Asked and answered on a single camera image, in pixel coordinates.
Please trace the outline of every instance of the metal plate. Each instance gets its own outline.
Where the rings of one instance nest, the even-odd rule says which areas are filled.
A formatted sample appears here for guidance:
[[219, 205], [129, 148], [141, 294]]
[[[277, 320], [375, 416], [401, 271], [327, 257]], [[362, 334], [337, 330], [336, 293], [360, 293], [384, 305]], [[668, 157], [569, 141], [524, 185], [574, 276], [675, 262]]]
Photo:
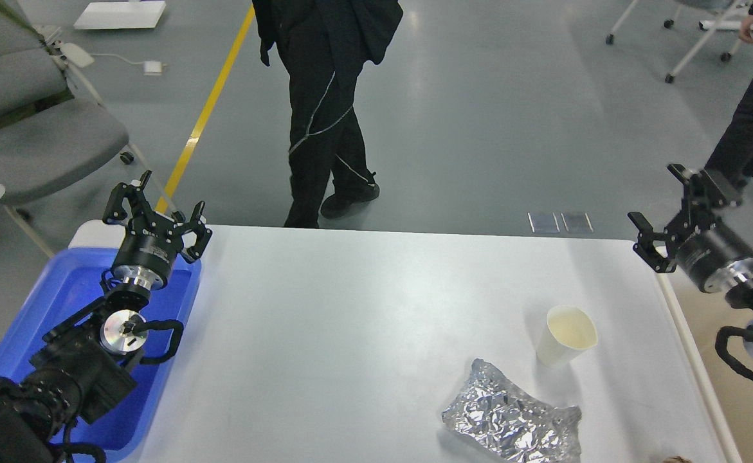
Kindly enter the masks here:
[[594, 227], [590, 224], [587, 213], [562, 213], [562, 222], [568, 233], [593, 233]]
[[554, 213], [528, 213], [534, 233], [559, 233], [559, 222]]

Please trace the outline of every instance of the chair seat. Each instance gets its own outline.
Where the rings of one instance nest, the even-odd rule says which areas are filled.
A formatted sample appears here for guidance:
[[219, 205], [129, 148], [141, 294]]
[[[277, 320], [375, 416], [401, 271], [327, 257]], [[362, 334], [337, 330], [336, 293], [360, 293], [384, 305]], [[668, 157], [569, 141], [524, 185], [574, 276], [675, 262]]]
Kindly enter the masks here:
[[23, 204], [67, 188], [116, 156], [127, 130], [88, 100], [61, 103], [0, 129], [1, 203]]

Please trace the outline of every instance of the power adapter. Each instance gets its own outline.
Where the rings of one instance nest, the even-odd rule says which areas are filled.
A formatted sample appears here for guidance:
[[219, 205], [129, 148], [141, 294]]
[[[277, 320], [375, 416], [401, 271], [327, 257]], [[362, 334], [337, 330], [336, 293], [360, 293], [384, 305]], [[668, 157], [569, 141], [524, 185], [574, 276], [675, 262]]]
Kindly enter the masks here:
[[143, 65], [144, 74], [146, 76], [161, 76], [162, 67], [162, 61], [146, 61]]

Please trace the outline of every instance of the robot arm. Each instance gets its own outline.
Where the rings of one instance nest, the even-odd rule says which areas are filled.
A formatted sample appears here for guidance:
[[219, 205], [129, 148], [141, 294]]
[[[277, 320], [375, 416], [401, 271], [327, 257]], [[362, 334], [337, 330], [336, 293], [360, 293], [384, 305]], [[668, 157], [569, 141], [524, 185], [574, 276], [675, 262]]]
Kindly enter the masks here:
[[[21, 383], [0, 377], [0, 463], [73, 461], [71, 455], [77, 453], [104, 463], [105, 452], [98, 446], [69, 441], [76, 419], [92, 424], [137, 386], [130, 374], [135, 367], [176, 355], [182, 323], [148, 322], [140, 311], [150, 292], [167, 285], [176, 255], [197, 260], [212, 232], [204, 225], [204, 203], [197, 204], [186, 223], [154, 212], [143, 193], [149, 178], [148, 170], [138, 182], [117, 185], [105, 211], [108, 223], [126, 220], [123, 200], [132, 211], [111, 266], [118, 283], [112, 285], [103, 275], [103, 295], [43, 336], [45, 346], [30, 358], [35, 371]], [[185, 249], [183, 235], [189, 232], [197, 240]], [[164, 329], [173, 331], [167, 352], [146, 358], [142, 345], [149, 331]], [[51, 443], [62, 430], [64, 442]]]
[[[753, 311], [753, 249], [722, 222], [716, 211], [741, 204], [741, 197], [718, 172], [693, 172], [679, 164], [668, 170], [682, 183], [682, 209], [661, 231], [638, 212], [628, 214], [639, 230], [634, 250], [657, 273], [677, 266], [703, 293], [725, 292], [735, 309]], [[667, 256], [656, 249], [662, 242]], [[741, 337], [753, 358], [753, 320], [744, 329], [725, 326], [717, 333], [717, 354], [738, 374], [753, 381], [753, 372], [728, 352], [731, 337]]]

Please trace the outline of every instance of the blue plastic tray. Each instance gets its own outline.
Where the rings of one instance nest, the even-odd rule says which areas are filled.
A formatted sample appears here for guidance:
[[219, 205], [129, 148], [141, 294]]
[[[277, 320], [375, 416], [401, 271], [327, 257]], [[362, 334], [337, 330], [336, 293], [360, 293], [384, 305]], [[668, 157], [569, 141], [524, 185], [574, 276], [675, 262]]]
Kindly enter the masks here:
[[[73, 248], [50, 260], [0, 343], [0, 376], [19, 382], [33, 372], [28, 360], [44, 346], [42, 336], [102, 295], [100, 275], [111, 267], [116, 252], [116, 249]], [[150, 303], [141, 310], [142, 316], [148, 320], [187, 322], [199, 289], [200, 272], [199, 262], [187, 264], [177, 259], [168, 286], [152, 292]], [[150, 332], [145, 343], [147, 356], [162, 355], [168, 343], [170, 332]], [[179, 348], [185, 348], [184, 336]], [[123, 460], [144, 438], [171, 364], [173, 359], [158, 366], [138, 365], [132, 372], [138, 383], [136, 389], [93, 425], [79, 420], [71, 440], [101, 446], [109, 463]], [[61, 434], [53, 441], [62, 442]], [[74, 459], [92, 461], [85, 455], [76, 455]]]

